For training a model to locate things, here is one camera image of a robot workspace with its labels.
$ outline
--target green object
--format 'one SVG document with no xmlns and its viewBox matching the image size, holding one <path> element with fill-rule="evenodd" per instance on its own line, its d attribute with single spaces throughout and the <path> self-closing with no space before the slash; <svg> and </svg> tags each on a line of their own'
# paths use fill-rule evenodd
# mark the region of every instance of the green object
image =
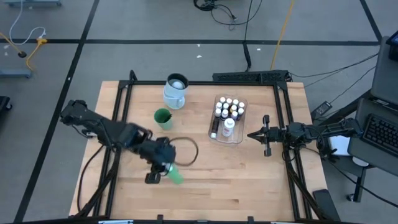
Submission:
<svg viewBox="0 0 398 224">
<path fill-rule="evenodd" d="M 183 177 L 178 172 L 177 167 L 173 165 L 170 166 L 169 172 L 167 173 L 167 177 L 169 177 L 170 180 L 172 180 L 172 182 L 175 184 L 182 184 L 182 182 L 184 181 Z"/>
<path fill-rule="evenodd" d="M 155 112 L 154 119 L 156 123 L 164 130 L 172 128 L 171 113 L 168 109 L 161 108 Z"/>
</svg>

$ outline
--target concrete floor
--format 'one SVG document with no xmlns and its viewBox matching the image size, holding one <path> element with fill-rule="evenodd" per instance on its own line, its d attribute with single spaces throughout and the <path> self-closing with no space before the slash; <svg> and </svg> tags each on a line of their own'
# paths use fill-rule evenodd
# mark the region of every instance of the concrete floor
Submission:
<svg viewBox="0 0 398 224">
<path fill-rule="evenodd" d="M 221 0 L 230 6 L 239 21 L 245 21 L 249 1 Z M 398 29 L 395 0 L 367 0 L 382 35 Z M 61 93 L 65 77 L 78 47 L 94 0 L 68 0 L 62 7 L 26 8 L 14 29 L 14 38 L 25 38 L 31 28 L 44 26 L 48 39 L 69 44 L 46 44 L 32 59 L 36 73 L 31 79 L 0 79 L 0 95 L 14 103 L 0 129 L 0 223 L 12 222 L 16 215 L 44 136 Z M 277 40 L 288 11 L 289 0 L 264 0 L 258 15 L 249 23 L 248 40 Z M 254 0 L 252 10 L 259 5 Z M 19 10 L 0 4 L 0 32 L 5 34 Z M 215 17 L 228 21 L 215 11 Z M 208 12 L 194 8 L 186 0 L 100 0 L 88 39 L 124 40 L 240 40 L 244 26 L 233 31 L 213 21 Z M 365 46 L 377 38 L 360 1 L 298 0 L 287 24 L 284 40 L 324 41 L 282 45 L 276 69 L 310 75 L 344 67 L 375 54 L 378 46 Z M 335 41 L 357 41 L 359 46 L 332 46 Z M 0 44 L 0 67 L 22 68 L 10 47 Z M 31 52 L 35 44 L 21 49 Z M 268 70 L 275 45 L 250 45 L 252 71 Z M 306 89 L 310 109 L 332 100 L 367 69 L 376 58 L 349 68 Z M 211 80 L 215 72 L 240 72 L 246 68 L 241 45 L 230 44 L 85 44 L 78 61 L 70 99 L 86 100 L 93 109 L 103 80 L 127 79 L 133 69 L 140 80 L 164 80 L 170 73 L 182 73 L 190 80 Z M 333 103 L 333 110 L 355 99 L 371 86 L 373 73 Z M 311 83 L 314 78 L 294 78 Z M 71 128 L 57 125 L 43 169 L 25 215 L 27 220 L 61 218 L 68 215 L 86 141 Z M 361 203 L 345 200 L 353 192 L 348 182 L 332 167 L 324 165 L 326 181 L 342 220 L 360 223 L 396 223 L 396 211 L 366 192 Z M 398 179 L 379 169 L 371 169 L 365 186 L 398 202 Z"/>
</svg>

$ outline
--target wooden table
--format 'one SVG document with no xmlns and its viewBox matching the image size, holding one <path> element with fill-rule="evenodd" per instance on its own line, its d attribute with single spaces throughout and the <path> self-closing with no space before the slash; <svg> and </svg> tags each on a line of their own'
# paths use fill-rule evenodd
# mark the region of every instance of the wooden table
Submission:
<svg viewBox="0 0 398 224">
<path fill-rule="evenodd" d="M 117 86 L 118 82 L 103 82 L 95 109 L 97 113 L 111 118 Z M 288 88 L 294 120 L 311 124 L 303 84 L 288 83 Z M 182 185 L 175 185 L 166 177 L 162 178 L 160 184 L 147 185 L 144 177 L 150 165 L 139 156 L 123 151 L 111 218 L 153 220 L 158 214 L 163 214 L 167 220 L 243 221 L 248 216 L 253 216 L 257 221 L 294 220 L 286 168 L 281 158 L 281 143 L 271 144 L 272 156 L 264 157 L 264 146 L 246 137 L 247 133 L 260 129 L 265 114 L 270 116 L 270 126 L 278 126 L 271 86 L 190 85 L 185 106 L 180 110 L 172 110 L 173 128 L 169 131 L 161 130 L 154 122 L 155 110 L 166 107 L 162 93 L 162 85 L 134 85 L 127 121 L 153 130 L 157 137 L 193 138 L 200 150 L 198 159 L 191 167 L 179 168 L 185 178 Z M 215 144 L 208 137 L 215 95 L 223 93 L 245 98 L 249 104 L 244 139 L 236 147 Z M 284 121 L 287 123 L 282 92 L 280 98 Z M 194 156 L 192 146 L 183 142 L 176 142 L 175 145 L 177 161 L 189 161 Z M 88 141 L 81 168 L 99 147 L 96 139 Z M 103 154 L 104 150 L 86 171 L 81 193 L 82 205 L 97 188 Z M 301 150 L 301 155 L 308 191 L 326 189 L 319 156 L 308 150 Z M 296 190 L 300 214 L 304 217 L 302 197 L 300 191 Z M 71 215 L 77 212 L 76 193 L 77 187 L 70 209 Z M 106 197 L 105 192 L 102 214 Z"/>
</svg>

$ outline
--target white mug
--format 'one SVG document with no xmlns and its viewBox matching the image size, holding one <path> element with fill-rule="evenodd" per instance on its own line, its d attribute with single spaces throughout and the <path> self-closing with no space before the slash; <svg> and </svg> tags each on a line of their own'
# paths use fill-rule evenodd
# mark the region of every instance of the white mug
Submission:
<svg viewBox="0 0 398 224">
<path fill-rule="evenodd" d="M 185 92 L 188 87 L 188 80 L 185 76 L 173 73 L 167 77 L 163 91 L 164 103 L 172 109 L 180 109 L 185 104 Z"/>
</svg>

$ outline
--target clear plastic container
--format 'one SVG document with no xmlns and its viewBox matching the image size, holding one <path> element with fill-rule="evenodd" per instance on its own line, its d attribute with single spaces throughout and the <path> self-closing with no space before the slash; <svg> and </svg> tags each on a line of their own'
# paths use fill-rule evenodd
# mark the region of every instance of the clear plastic container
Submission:
<svg viewBox="0 0 398 224">
<path fill-rule="evenodd" d="M 241 119 L 239 121 L 235 121 L 235 127 L 233 130 L 233 133 L 229 136 L 229 137 L 225 137 L 223 136 L 222 132 L 223 132 L 223 126 L 224 126 L 224 121 L 220 119 L 220 122 L 218 124 L 218 130 L 217 130 L 217 136 L 216 138 L 211 138 L 211 133 L 212 133 L 212 127 L 213 127 L 213 121 L 215 119 L 215 109 L 216 109 L 216 104 L 220 101 L 221 97 L 225 97 L 227 98 L 231 98 L 232 100 L 234 99 L 238 99 L 239 102 L 243 102 L 244 103 L 244 113 L 241 117 Z M 225 144 L 239 144 L 243 141 L 243 127 L 244 127 L 244 120 L 246 117 L 246 110 L 248 108 L 248 101 L 244 98 L 240 98 L 238 96 L 231 96 L 231 95 L 227 95 L 227 94 L 220 94 L 220 95 L 216 95 L 216 98 L 214 100 L 214 105 L 213 105 L 213 112 L 211 113 L 211 122 L 209 125 L 209 138 L 213 141 L 217 141 L 220 143 L 225 143 Z"/>
</svg>

